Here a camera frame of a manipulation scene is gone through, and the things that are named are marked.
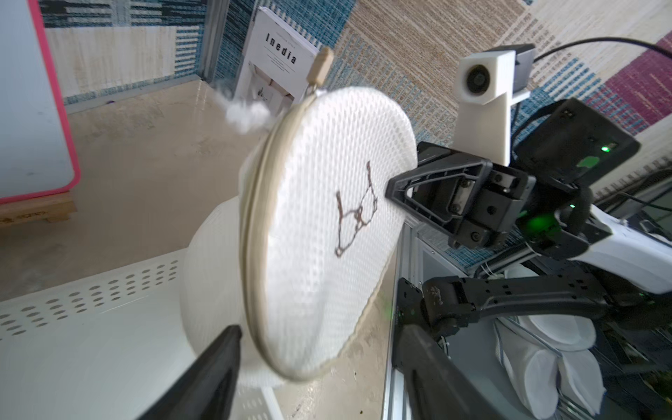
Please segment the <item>white mesh laundry bag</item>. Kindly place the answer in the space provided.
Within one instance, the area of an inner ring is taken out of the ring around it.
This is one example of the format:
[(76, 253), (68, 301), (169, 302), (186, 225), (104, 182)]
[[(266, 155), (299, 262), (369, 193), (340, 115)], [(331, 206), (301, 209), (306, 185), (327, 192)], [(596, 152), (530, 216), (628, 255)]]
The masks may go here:
[(403, 109), (371, 87), (326, 91), (323, 48), (308, 89), (246, 158), (239, 192), (213, 210), (181, 270), (185, 335), (203, 354), (241, 329), (239, 383), (322, 376), (355, 340), (406, 215), (388, 182), (418, 165)]

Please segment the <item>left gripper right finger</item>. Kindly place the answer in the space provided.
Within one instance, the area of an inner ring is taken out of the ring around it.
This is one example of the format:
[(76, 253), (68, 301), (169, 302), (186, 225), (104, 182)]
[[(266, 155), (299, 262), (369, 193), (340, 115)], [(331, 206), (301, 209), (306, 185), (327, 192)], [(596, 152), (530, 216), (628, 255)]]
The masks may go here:
[(503, 418), (418, 325), (401, 328), (395, 338), (393, 366), (404, 375), (414, 419)]

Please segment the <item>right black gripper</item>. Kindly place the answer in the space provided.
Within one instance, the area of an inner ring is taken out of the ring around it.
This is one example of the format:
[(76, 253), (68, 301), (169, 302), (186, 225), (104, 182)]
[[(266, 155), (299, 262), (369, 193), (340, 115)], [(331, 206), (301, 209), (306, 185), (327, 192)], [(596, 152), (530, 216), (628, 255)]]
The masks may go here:
[(385, 197), (447, 236), (455, 250), (504, 243), (532, 193), (534, 175), (434, 143), (416, 146), (418, 166), (391, 178)]

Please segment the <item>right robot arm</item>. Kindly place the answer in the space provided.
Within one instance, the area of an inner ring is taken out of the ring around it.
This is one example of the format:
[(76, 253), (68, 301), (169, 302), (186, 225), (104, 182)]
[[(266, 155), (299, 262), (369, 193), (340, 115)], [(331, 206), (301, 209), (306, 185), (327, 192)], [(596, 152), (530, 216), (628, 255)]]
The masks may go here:
[(494, 248), (518, 229), (542, 257), (588, 264), (587, 272), (537, 280), (441, 276), (404, 295), (398, 325), (434, 338), (510, 315), (607, 318), (628, 330), (671, 321), (671, 248), (593, 203), (591, 184), (638, 152), (639, 143), (577, 99), (537, 110), (536, 129), (513, 164), (420, 143), (415, 170), (392, 178), (386, 197), (455, 247)]

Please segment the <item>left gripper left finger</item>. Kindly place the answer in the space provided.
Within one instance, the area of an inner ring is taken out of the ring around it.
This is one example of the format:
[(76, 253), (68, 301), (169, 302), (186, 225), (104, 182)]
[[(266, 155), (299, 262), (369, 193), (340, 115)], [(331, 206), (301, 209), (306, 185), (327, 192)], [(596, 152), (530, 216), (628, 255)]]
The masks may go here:
[(227, 327), (140, 418), (228, 419), (241, 366), (238, 325)]

